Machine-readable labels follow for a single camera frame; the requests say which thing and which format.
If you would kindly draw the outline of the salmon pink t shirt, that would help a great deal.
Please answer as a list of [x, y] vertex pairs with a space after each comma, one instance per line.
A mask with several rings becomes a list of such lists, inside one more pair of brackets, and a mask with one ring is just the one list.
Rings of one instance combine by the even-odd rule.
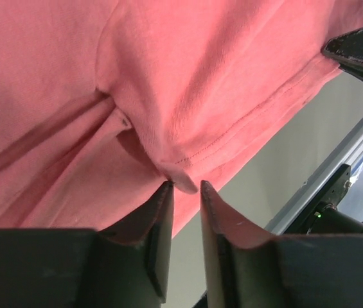
[[178, 232], [361, 27], [363, 1], [0, 1], [0, 228], [107, 228], [171, 180]]

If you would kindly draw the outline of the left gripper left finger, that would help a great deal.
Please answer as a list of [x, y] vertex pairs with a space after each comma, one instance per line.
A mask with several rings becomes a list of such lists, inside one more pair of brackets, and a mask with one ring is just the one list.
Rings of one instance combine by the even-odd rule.
[[0, 307], [160, 307], [173, 184], [110, 227], [0, 228]]

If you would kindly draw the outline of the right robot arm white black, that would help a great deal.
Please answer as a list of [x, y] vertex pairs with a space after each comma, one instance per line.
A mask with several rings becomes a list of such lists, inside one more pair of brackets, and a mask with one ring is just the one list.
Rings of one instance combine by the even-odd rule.
[[[363, 27], [330, 39], [321, 53], [363, 82]], [[363, 118], [267, 230], [275, 234], [363, 233]]]

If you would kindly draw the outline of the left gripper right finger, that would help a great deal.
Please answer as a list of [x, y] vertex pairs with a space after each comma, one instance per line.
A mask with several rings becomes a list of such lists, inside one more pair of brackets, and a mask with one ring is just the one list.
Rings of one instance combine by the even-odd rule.
[[200, 185], [209, 307], [363, 307], [363, 234], [274, 235]]

